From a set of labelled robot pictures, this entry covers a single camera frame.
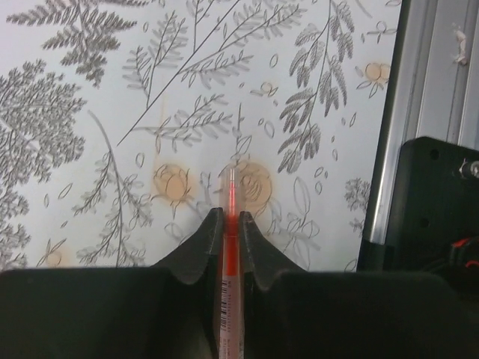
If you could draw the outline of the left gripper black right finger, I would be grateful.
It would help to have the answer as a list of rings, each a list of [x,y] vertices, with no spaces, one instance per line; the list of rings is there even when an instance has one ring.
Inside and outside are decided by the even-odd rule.
[[[440,277],[305,271],[241,213],[247,358],[476,358],[478,325]]]

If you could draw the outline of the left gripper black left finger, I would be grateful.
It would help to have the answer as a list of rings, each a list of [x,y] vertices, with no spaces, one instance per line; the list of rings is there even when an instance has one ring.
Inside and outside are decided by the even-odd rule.
[[[1,273],[3,358],[216,358],[223,212],[145,267]]]

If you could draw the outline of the orange thin pen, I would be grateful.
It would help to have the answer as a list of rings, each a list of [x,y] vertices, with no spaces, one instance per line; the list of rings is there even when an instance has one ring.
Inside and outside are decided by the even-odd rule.
[[[222,177],[224,232],[219,302],[219,357],[243,358],[242,272],[240,265],[240,184],[237,169],[229,167]]]

